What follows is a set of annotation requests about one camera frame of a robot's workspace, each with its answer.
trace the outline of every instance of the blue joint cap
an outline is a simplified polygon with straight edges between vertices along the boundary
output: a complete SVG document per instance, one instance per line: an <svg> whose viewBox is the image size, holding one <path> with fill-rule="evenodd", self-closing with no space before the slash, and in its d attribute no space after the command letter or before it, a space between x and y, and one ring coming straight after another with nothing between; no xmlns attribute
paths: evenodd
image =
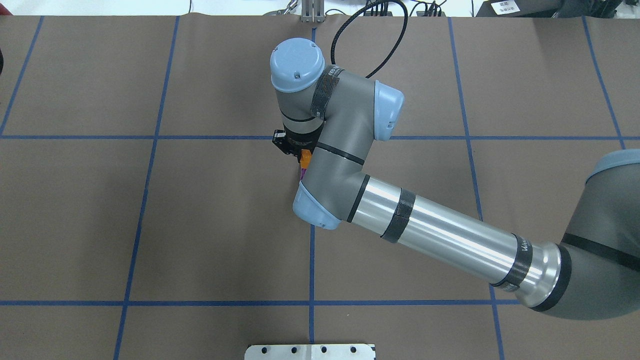
<svg viewBox="0 0 640 360"><path fill-rule="evenodd" d="M279 92L299 92L324 70L322 50L311 40L290 38L271 53L271 83Z"/></svg>
<svg viewBox="0 0 640 360"><path fill-rule="evenodd" d="M333 216L307 191L302 181L298 186L296 199L293 200L293 212L302 220L327 230L334 230L340 219Z"/></svg>
<svg viewBox="0 0 640 360"><path fill-rule="evenodd" d="M404 94L400 90L376 80L374 98L374 138L376 140L387 141L391 138L403 104Z"/></svg>
<svg viewBox="0 0 640 360"><path fill-rule="evenodd" d="M596 168L593 170L591 175L587 177L587 181L589 181L589 179L591 179L595 174L603 172L604 170L630 164L640 164L640 149L618 150L610 154L606 154L602 159L600 159L600 161L598 161Z"/></svg>

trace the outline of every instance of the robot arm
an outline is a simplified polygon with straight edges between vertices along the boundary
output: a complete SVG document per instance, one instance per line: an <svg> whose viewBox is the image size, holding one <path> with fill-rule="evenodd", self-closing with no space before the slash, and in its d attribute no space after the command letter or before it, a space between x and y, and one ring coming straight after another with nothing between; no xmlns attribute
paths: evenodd
<svg viewBox="0 0 640 360"><path fill-rule="evenodd" d="M311 41L271 55L285 131L274 142L313 151L294 212L325 229L360 225L473 274L546 314L603 319L640 308L640 150L605 156L559 245L531 243L362 172L373 140L388 140L404 97L379 81L325 67Z"/></svg>

